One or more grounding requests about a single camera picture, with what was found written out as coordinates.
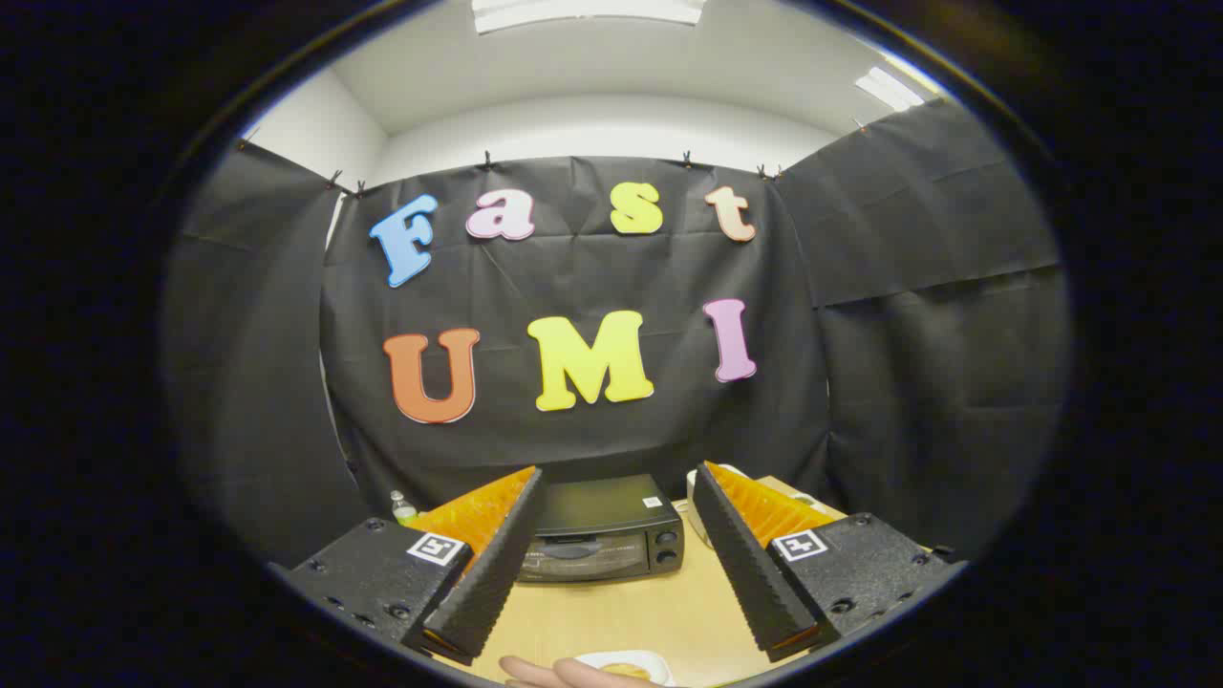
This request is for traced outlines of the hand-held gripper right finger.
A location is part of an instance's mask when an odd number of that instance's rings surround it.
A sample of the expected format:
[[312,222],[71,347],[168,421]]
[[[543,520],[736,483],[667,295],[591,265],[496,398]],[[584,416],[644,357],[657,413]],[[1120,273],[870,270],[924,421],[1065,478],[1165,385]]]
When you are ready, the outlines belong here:
[[877,514],[830,517],[704,462],[692,505],[769,660],[874,631],[964,569]]

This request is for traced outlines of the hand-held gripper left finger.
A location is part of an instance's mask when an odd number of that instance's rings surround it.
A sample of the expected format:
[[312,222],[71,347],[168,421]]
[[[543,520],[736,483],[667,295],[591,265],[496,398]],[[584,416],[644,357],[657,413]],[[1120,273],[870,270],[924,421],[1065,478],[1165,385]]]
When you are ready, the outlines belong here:
[[530,466],[400,525],[371,518],[275,573],[360,634],[470,665],[483,653],[545,503]]

